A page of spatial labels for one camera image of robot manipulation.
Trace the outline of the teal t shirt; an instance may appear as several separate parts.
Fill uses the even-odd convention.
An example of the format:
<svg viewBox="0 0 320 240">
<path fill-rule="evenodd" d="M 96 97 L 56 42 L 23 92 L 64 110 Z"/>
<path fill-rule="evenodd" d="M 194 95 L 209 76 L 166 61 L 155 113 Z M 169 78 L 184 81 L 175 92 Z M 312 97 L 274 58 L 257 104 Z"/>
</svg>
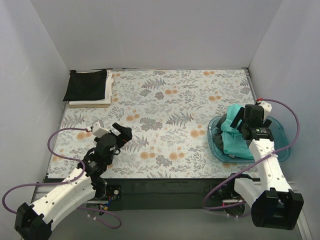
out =
<svg viewBox="0 0 320 240">
<path fill-rule="evenodd" d="M 253 155 L 246 141 L 237 129 L 241 121 L 237 123 L 235 128 L 231 127 L 233 120 L 241 108 L 242 106 L 237 103 L 230 105 L 219 121 L 218 127 L 222 131 L 223 153 L 228 156 L 232 155 L 237 158 L 253 160 Z"/>
</svg>

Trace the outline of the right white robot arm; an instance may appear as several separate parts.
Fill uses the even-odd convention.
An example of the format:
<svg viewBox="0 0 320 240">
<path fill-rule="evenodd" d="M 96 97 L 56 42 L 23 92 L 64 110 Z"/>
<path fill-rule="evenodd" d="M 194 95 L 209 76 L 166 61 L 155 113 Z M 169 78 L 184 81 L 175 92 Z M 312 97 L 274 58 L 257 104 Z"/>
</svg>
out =
<svg viewBox="0 0 320 240">
<path fill-rule="evenodd" d="M 256 227 L 293 230 L 304 205 L 303 196 L 295 193 L 287 182 L 275 151 L 274 136 L 267 119 L 272 105 L 258 100 L 247 104 L 237 113 L 231 124 L 246 141 L 256 163 L 260 188 L 249 178 L 237 176 L 226 186 L 232 199 L 240 196 L 251 209 L 251 219 Z"/>
</svg>

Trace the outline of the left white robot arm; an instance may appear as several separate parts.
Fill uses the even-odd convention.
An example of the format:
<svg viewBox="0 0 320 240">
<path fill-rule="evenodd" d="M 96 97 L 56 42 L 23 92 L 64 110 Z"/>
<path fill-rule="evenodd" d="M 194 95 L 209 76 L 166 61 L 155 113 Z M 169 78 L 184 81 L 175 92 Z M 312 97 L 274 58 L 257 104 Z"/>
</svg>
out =
<svg viewBox="0 0 320 240">
<path fill-rule="evenodd" d="M 24 240 L 49 239 L 65 217 L 89 200 L 102 200 L 109 205 L 121 198 L 122 187 L 108 185 L 101 176 L 133 135 L 130 127 L 118 123 L 112 127 L 119 134 L 104 128 L 99 121 L 87 128 L 86 132 L 95 136 L 95 147 L 87 151 L 61 184 L 33 203 L 19 206 L 14 228 Z"/>
</svg>

